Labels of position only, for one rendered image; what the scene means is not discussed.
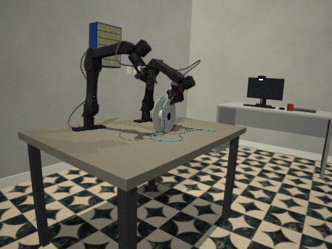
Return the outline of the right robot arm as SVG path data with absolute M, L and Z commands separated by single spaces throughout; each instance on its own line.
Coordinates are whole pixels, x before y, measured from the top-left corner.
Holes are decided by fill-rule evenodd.
M 94 125 L 93 116 L 96 116 L 96 114 L 99 112 L 99 104 L 97 101 L 97 83 L 99 73 L 102 69 L 101 59 L 108 56 L 114 56 L 116 49 L 117 55 L 130 55 L 128 58 L 132 64 L 137 64 L 137 61 L 142 59 L 141 57 L 145 57 L 152 50 L 151 46 L 144 40 L 140 40 L 136 45 L 127 41 L 120 41 L 111 46 L 87 49 L 84 61 L 84 68 L 87 77 L 86 100 L 83 105 L 82 114 L 84 126 L 72 127 L 72 130 L 75 132 L 106 128 L 106 126 L 102 124 Z M 94 61 L 92 60 L 92 57 Z

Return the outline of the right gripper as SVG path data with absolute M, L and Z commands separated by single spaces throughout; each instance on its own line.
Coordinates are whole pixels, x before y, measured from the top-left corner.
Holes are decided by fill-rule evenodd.
M 140 68 L 143 70 L 144 75 L 140 78 L 140 80 L 142 80 L 143 82 L 145 82 L 146 84 L 148 84 L 150 87 L 153 88 L 152 84 L 149 82 L 148 78 L 146 77 L 148 74 L 149 76 L 153 79 L 153 81 L 157 84 L 157 80 L 155 77 L 155 73 L 154 70 L 152 70 L 152 68 L 154 67 L 152 64 L 145 64 L 145 62 L 143 61 L 143 59 L 140 59 L 137 61 L 138 63 L 134 63 L 133 66 L 136 66 L 138 71 L 141 71 Z M 151 66 L 151 67 L 150 67 Z M 137 73 L 136 70 L 133 70 L 133 75 L 135 76 Z M 152 75 L 153 74 L 153 75 Z M 153 77 L 154 76 L 154 77 Z M 146 81 L 147 80 L 147 81 Z

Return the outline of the grey cable reel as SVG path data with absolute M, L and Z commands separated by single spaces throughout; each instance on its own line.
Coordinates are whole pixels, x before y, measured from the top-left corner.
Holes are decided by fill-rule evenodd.
M 165 99 L 161 98 L 156 102 L 154 106 L 152 121 L 154 129 L 157 132 L 161 132 L 164 126 L 165 127 L 163 131 L 165 133 L 169 133 L 173 128 L 173 125 L 175 123 L 175 104 L 170 105 L 170 100 L 171 99 L 168 99 L 166 101 Z M 163 113 L 162 113 L 162 105 L 163 105 Z

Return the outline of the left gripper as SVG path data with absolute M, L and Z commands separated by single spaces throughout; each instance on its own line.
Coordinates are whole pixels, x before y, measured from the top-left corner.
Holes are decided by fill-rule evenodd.
M 180 86 L 180 84 L 179 84 L 179 89 L 182 90 L 182 87 Z M 168 99 L 171 99 L 170 105 L 178 103 L 178 102 L 182 102 L 184 100 L 183 93 L 182 93 L 183 90 L 180 91 L 179 89 L 172 88 L 171 90 L 167 90 Z

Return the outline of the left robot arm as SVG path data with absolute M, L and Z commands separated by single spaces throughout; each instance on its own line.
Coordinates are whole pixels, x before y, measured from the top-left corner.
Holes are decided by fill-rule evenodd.
M 156 59 L 151 59 L 151 61 L 148 63 L 148 64 L 152 64 L 154 66 L 154 68 L 152 68 L 152 70 L 154 70 L 156 78 L 160 71 L 160 72 L 164 73 L 165 75 L 167 75 L 170 78 L 170 80 L 173 81 L 173 82 L 171 82 L 171 87 L 174 89 L 179 89 L 178 83 L 180 83 L 180 86 L 182 87 L 183 91 L 185 89 L 188 90 L 189 88 L 192 88 L 195 86 L 196 83 L 192 76 L 184 77 L 184 75 L 181 72 L 171 69 L 170 67 L 168 67 L 166 64 L 162 63 L 161 61 L 163 62 L 163 60 L 161 60 L 161 59 L 160 59 L 160 61 L 156 60 Z M 181 78 L 181 80 L 177 83 L 178 79 L 181 76 L 183 79 Z M 144 96 L 144 100 L 142 101 L 142 107 L 141 107 L 142 118 L 133 120 L 134 122 L 138 121 L 137 123 L 142 123 L 140 121 L 144 121 L 144 122 L 152 121 L 152 118 L 150 118 L 150 111 L 154 108 L 153 95 L 154 95 L 155 82 L 149 75 L 147 75 L 146 77 L 148 78 L 149 82 L 152 84 L 153 88 L 150 87 L 148 84 L 146 84 L 145 96 Z

